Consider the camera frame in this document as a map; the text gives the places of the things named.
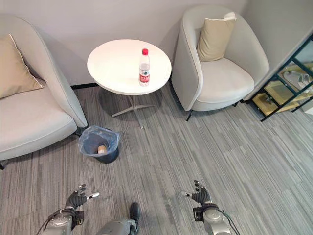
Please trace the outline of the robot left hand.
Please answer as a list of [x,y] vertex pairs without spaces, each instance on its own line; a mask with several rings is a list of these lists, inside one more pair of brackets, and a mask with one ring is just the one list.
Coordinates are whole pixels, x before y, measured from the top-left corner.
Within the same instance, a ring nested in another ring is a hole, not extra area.
[[80,185],[78,189],[75,190],[67,199],[65,208],[72,209],[75,211],[78,207],[82,206],[88,200],[96,198],[100,195],[99,192],[95,192],[91,195],[86,196],[85,194],[86,189],[87,189],[86,184]]

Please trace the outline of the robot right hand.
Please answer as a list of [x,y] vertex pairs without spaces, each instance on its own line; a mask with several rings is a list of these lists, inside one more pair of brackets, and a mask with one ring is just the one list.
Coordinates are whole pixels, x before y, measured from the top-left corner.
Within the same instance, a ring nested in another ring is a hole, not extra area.
[[204,187],[204,185],[198,180],[194,180],[194,185],[196,187],[195,193],[188,193],[186,191],[181,191],[180,192],[181,195],[185,197],[189,197],[195,202],[200,203],[201,205],[212,203],[211,196],[208,190]]

